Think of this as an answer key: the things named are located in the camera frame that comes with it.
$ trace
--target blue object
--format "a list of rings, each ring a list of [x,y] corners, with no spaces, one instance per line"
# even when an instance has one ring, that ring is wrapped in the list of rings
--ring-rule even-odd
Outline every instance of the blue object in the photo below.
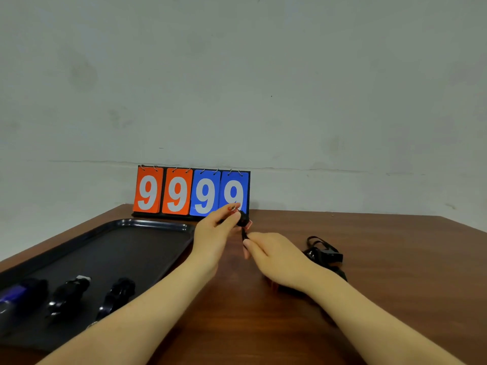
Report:
[[[27,288],[22,286],[14,286],[10,288],[2,297],[0,297],[0,302],[15,302],[22,297]]]
[[[221,174],[214,170],[195,169],[193,171],[190,215],[207,216],[218,208]]]
[[[224,171],[222,172],[222,181],[220,182],[220,203],[222,207],[232,202],[240,202],[244,213],[248,214],[248,191],[249,191],[249,174],[248,172]]]

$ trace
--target person's left arm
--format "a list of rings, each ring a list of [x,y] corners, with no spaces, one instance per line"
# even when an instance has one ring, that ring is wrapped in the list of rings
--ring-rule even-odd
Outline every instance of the person's left arm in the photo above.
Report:
[[[239,204],[224,206],[198,223],[191,254],[171,274],[72,338],[39,365],[146,364],[198,292],[215,275],[228,235],[240,218],[240,213],[228,216],[232,206]]]

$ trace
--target orange number card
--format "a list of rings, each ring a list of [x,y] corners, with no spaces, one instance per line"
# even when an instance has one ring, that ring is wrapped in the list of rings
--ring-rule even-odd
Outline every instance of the orange number card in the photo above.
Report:
[[[164,168],[139,166],[133,211],[158,213],[161,210]]]
[[[162,201],[162,212],[165,214],[189,214],[189,198],[193,169],[168,168],[166,187]]]

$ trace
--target brown table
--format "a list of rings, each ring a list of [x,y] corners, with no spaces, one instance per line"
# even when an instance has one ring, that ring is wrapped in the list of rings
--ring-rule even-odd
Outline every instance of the brown table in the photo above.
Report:
[[[107,221],[121,205],[0,262],[0,271]],[[318,235],[344,254],[349,282],[467,364],[487,358],[487,233],[438,216],[252,210],[252,230],[279,232],[300,248]],[[0,348],[0,362],[45,354]],[[363,363],[317,306],[271,292],[241,241],[228,242],[216,277],[154,354],[151,364]]]

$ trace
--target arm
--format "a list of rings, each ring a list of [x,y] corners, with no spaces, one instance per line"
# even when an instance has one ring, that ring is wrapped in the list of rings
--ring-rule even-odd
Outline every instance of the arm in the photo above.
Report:
[[[250,233],[244,245],[271,280],[309,295],[335,321],[369,365],[462,364],[387,313],[345,280],[309,260],[277,233]]]
[[[229,216],[227,205],[200,221],[193,250],[162,281],[83,331],[39,362],[40,365],[142,365],[178,321],[198,292],[215,275],[228,235],[240,213]]]

